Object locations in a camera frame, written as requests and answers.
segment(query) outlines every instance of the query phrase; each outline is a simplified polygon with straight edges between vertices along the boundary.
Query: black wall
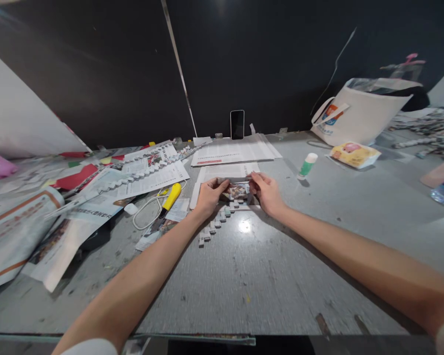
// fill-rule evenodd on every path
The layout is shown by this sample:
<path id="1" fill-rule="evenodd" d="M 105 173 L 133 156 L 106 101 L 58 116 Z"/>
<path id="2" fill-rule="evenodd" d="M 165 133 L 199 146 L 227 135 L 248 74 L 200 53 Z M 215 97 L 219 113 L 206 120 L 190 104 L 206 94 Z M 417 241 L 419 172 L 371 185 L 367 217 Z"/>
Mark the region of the black wall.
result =
<path id="1" fill-rule="evenodd" d="M 228 136 L 235 109 L 245 110 L 246 133 L 252 122 L 263 133 L 309 129 L 355 27 L 318 106 L 348 79 L 385 76 L 381 66 L 413 52 L 427 60 L 427 90 L 444 75 L 444 1 L 168 0 L 168 8 L 199 136 Z"/>
<path id="2" fill-rule="evenodd" d="M 91 147 L 193 137 L 160 0 L 2 5 L 0 58 Z"/>

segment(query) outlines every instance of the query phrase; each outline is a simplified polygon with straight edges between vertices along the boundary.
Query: yellow utility knife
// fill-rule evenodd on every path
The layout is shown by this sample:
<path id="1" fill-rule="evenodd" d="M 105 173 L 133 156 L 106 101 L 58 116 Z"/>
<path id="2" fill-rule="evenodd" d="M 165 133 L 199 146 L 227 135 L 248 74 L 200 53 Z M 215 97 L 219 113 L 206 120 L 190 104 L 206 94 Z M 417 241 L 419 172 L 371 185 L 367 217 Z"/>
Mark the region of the yellow utility knife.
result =
<path id="1" fill-rule="evenodd" d="M 164 203 L 163 207 L 161 208 L 161 213 L 159 214 L 159 219 L 162 219 L 165 217 L 166 213 L 168 213 L 168 211 L 174 205 L 174 202 L 177 200 L 180 193 L 181 193 L 181 184 L 177 182 L 171 188 L 171 193 L 169 194 L 168 198 L 166 199 L 166 202 Z"/>

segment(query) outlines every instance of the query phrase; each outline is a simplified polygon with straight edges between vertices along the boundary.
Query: tote bag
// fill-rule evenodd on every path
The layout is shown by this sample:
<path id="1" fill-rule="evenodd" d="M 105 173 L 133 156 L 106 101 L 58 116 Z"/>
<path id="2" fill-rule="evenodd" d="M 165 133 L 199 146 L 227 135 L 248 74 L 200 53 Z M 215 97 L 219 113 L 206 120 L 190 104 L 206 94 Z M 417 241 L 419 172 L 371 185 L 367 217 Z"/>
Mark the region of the tote bag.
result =
<path id="1" fill-rule="evenodd" d="M 345 83 L 337 96 L 326 100 L 312 117 L 311 131 L 332 146 L 348 141 L 363 145 L 373 144 L 375 138 L 412 97 L 385 96 L 354 90 L 348 87 L 352 80 Z M 397 90 L 421 85 L 401 79 L 381 79 L 381 83 L 383 87 Z"/>

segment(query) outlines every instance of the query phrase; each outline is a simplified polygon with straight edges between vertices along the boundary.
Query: left hand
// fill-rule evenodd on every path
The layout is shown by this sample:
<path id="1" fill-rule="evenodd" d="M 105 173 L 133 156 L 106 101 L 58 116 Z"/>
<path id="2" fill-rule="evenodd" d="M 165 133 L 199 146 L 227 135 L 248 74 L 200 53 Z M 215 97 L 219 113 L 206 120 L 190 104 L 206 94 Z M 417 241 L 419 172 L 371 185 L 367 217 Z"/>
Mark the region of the left hand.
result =
<path id="1" fill-rule="evenodd" d="M 202 183 L 194 211 L 202 215 L 204 219 L 209 218 L 219 202 L 220 195 L 228 188 L 229 184 L 230 181 L 227 179 L 218 185 L 216 177 Z"/>

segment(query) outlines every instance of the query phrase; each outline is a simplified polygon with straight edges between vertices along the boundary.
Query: table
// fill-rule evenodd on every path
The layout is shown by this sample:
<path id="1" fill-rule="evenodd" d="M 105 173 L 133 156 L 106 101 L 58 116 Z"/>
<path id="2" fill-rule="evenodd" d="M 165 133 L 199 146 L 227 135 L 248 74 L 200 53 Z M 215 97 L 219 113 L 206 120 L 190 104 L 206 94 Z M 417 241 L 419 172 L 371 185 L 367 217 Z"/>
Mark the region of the table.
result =
<path id="1" fill-rule="evenodd" d="M 325 157 L 329 150 L 311 133 L 267 137 L 284 158 L 259 162 L 259 167 L 278 180 L 289 206 L 444 273 L 444 206 L 418 181 L 441 162 L 439 157 L 403 164 L 386 152 L 375 167 L 358 172 Z M 377 143 L 390 146 L 408 138 L 409 132 L 385 132 Z M 296 174 L 310 152 L 319 159 L 301 184 Z M 190 163 L 186 168 L 191 179 L 182 196 L 190 197 L 199 168 Z M 137 222 L 143 225 L 154 214 L 142 213 Z M 131 217 L 122 214 L 111 240 L 90 253 L 54 293 L 23 275 L 0 287 L 0 334 L 64 333 L 135 257 L 140 236 Z M 136 333 L 319 335 L 319 314 L 331 334 L 417 331 L 292 231 L 261 211 L 236 212 L 204 248 L 197 238 L 191 241 Z"/>

